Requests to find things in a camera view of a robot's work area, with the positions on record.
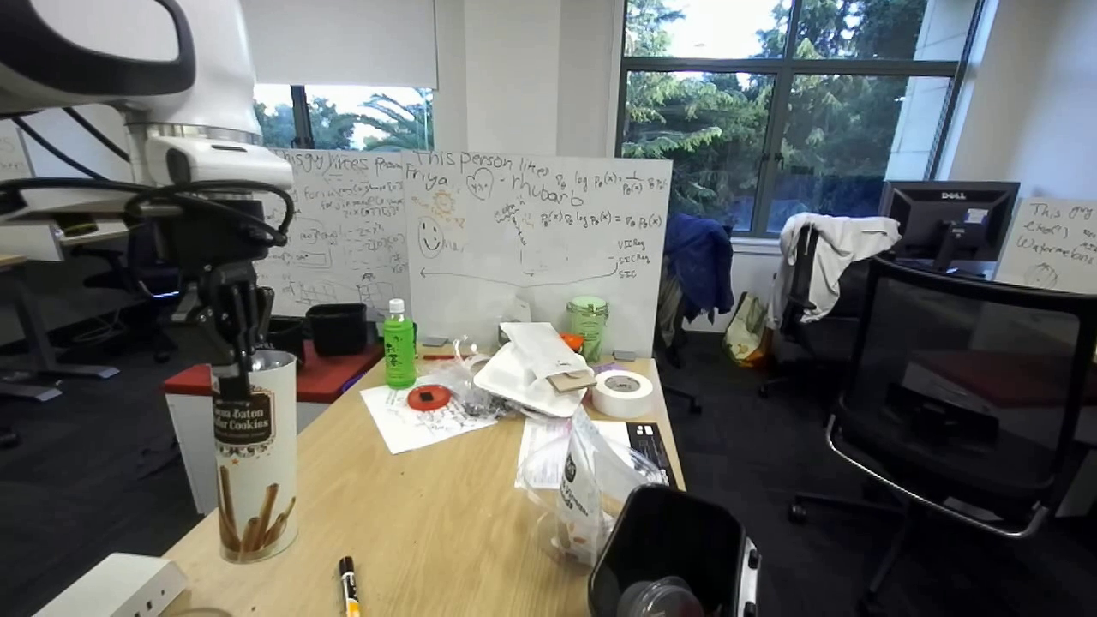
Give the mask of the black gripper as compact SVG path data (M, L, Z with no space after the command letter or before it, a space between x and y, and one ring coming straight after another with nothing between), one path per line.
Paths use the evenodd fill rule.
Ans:
M140 192L128 214L150 228L153 266L209 298L220 358L254 364L273 306L254 264L287 241L287 218L271 224L262 198L225 192Z

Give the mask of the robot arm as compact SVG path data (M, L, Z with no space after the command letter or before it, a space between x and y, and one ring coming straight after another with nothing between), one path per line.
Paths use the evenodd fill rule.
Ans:
M292 165L262 142L241 0L0 0L0 114L113 107L129 174L12 177L3 224L161 224L201 285L209 352L247 369L269 312L254 261L287 241Z

